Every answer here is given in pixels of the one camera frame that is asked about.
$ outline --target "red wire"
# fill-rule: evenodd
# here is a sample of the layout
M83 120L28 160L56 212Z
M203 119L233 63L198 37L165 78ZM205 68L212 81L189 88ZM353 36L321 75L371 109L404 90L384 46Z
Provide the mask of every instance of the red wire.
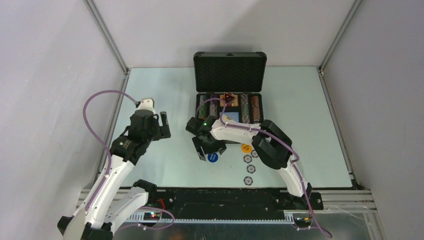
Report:
M162 206L162 209L165 209L165 203L162 200L162 198L159 198L157 201L160 202L160 205Z

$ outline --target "blue poker chip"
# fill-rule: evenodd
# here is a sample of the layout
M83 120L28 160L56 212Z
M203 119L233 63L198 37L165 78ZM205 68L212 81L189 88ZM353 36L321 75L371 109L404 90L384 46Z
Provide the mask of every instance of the blue poker chip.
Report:
M254 172L256 172L256 167L253 166L252 164L247 165L246 170L248 173L252 174Z
M211 163L216 163L218 161L218 154L211 153L211 154L207 155L207 160L209 160L209 162L211 162Z
M244 184L247 186L250 186L253 184L253 179L250 176L245 177L243 181L244 181Z

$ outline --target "poker chip stack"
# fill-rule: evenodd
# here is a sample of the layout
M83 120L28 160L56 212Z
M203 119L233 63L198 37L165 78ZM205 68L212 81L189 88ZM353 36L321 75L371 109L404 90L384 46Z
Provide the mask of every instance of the poker chip stack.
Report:
M208 97L206 95L201 95L200 96L199 104L202 104L202 106L199 109L199 114L198 114L198 118L199 119L206 120L206 117L208 116L207 104L206 103L203 103L207 99L208 99Z
M243 93L240 95L241 102L241 122L243 124L250 124L250 116L249 116L249 97L247 94Z
M261 112L260 112L260 109L259 109L259 97L258 96L252 96L251 97L251 103L252 103L253 122L259 123L261 121Z
M212 94L210 95L210 98L218 98L218 96L216 94ZM209 103L209 116L218 116L218 103L216 100L212 100Z

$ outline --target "white wall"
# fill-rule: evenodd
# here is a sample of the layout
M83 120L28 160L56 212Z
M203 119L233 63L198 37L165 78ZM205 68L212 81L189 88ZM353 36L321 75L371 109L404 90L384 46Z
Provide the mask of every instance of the white wall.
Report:
M0 6L0 238L59 240L56 224L73 213L101 151L84 102L118 89L123 74L83 1ZM89 107L101 136L115 99Z
M263 51L318 66L354 0L96 1L129 67L189 67L197 51Z
M390 240L423 239L424 1L366 0L324 77Z

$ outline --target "wire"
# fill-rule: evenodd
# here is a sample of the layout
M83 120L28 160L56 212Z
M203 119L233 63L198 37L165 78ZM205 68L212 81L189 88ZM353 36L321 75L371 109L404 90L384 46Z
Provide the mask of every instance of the wire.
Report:
M160 205L162 206L162 209L165 209L165 203L164 203L164 201L162 200L162 198L159 198L159 199L157 200L157 202L159 202L159 203L160 203Z
M97 135L94 132L93 128L90 126L90 123L89 123L89 121L87 119L87 107L88 107L89 103L91 102L91 100L93 100L95 97L97 97L99 95L106 94L106 93L118 93L118 94L124 95L125 97L127 97L128 99L130 99L135 105L137 105L137 103L138 103L133 97L131 97L130 95L128 95L127 93L125 93L123 91L119 91L119 90L104 90L104 91L99 91L99 92L93 94L92 96L90 96L87 99L87 101L85 102L85 104L84 104L84 107L82 109L82 117L84 118L85 125L87 126L88 130L90 131L90 133L95 137L95 139L97 139L97 141L103 146L104 150L107 153L107 160L108 160L107 161L106 172L103 175L103 178L101 179L101 181L100 181L99 185L97 186L97 188L95 189L94 193L92 194L92 196L88 200L87 205L85 206L85 210L86 211L90 208L91 204L93 203L93 200L96 198L96 196L99 194L100 189L102 189L103 185L105 184L105 181L107 179L106 175L109 175L109 173L111 171L111 165L112 165L112 154L111 154L111 151L109 150L108 145L99 137L99 135ZM156 208L156 207L150 207L150 206L143 206L143 207L141 207L139 209L149 209L149 210L159 211L161 213L166 213L166 214L168 214L172 218L172 221L171 221L170 224L168 224L166 226L163 226L163 227L149 227L149 226L144 226L141 223L138 223L138 224L129 224L129 225L126 225L124 227L119 228L118 230L123 230L123 229L129 228L129 227L133 227L133 226L137 226L137 227L143 226L145 229L151 229L151 230L162 230L162 229L166 229L166 228L170 227L172 224L174 224L175 217L174 217L174 215L171 212L165 210L164 201L161 198L159 198L159 200L160 200L160 203L161 203L161 206L162 206L163 209Z
M224 115L224 112L225 112L225 109L226 109L226 103L221 98L213 97L213 98L207 99L206 101L201 102L199 104L199 106L197 107L197 109L196 109L196 114L197 114L197 112L199 111L200 107L203 104L205 104L207 102L210 102L210 101L221 101L223 103L223 109L222 109L222 111L221 111L221 113L219 115L219 120L220 120L220 122L223 125L226 125L227 127L231 127L231 128L239 128L239 129L244 129L244 130L249 130L249 131L256 131L256 132L265 134L265 135L271 137L272 139L276 140L277 142L279 142L281 145L283 145L286 149L288 149L296 157L296 159L291 160L290 163L293 166L294 170L296 171L297 176L301 180L302 191L303 191L303 194L305 196L306 203L307 203L308 208L309 208L309 212L312 214L312 218L315 220L316 226L311 227L311 229L318 229L324 236L326 236L329 239L332 239L333 238L333 235L329 231L327 231L326 229L322 228L320 226L320 224L318 223L318 221L316 219L316 216L315 216L315 213L314 213L314 209L312 208L312 205L311 205L311 201L309 200L308 193L306 192L306 188L305 188L305 185L304 185L304 182L303 182L304 179L302 177L302 174L299 171L298 167L294 164L294 163L298 162L301 159L300 156L298 155L298 153L295 150L293 150L293 148L291 148L290 146L288 146L285 142L283 142L281 139L279 139L277 136L275 136L275 135L273 135L273 134L271 134L271 133L269 133L269 132L267 132L265 130L258 129L258 128L250 128L248 126L240 126L240 125L235 125L235 124L229 124L229 123L226 124L224 122L224 120L223 120L223 115Z
M105 184L105 181L107 179L106 176L109 175L110 171L111 171L111 165L112 165L112 154L111 151L109 150L108 145L99 137L99 135L97 135L94 130L92 129L92 127L90 126L90 123L87 119L87 107L89 105L89 103L91 102L91 100L93 100L95 97L102 95L102 94L107 94L107 93L118 93L121 95L124 95L125 97L129 98L134 104L137 104L138 102L132 98L130 95L126 94L123 91L119 91L119 90L104 90L104 91L99 91L95 94L93 94L92 96L90 96L87 101L84 104L84 108L82 109L82 117L84 118L84 122L85 125L87 126L88 130L90 131L90 133L95 137L95 139L97 139L97 141L103 146L104 150L107 153L107 167L106 167L106 172L103 175L103 178L101 179L99 185L97 186L97 188L95 189L94 193L92 194L92 196L90 197L90 199L87 202L87 205L85 205L85 211L88 211L90 206L92 205L94 199L96 198L96 196L99 194L100 189L102 189L103 185Z
M123 227L120 227L118 230L116 230L116 232L127 229L127 228L131 228L131 227L143 227L143 229L162 230L162 229L166 229L166 228L171 227L175 223L174 215L171 212L169 212L168 210L160 209L160 208L156 208L156 207L151 207L151 206L142 206L142 207L139 208L139 210L143 210L143 209L154 210L154 211L158 211L158 212L164 212L172 218L172 221L170 222L170 224L168 224L166 226L161 226L161 227L146 226L146 225L143 225L143 224L137 222L137 223L128 224L128 225L125 225Z

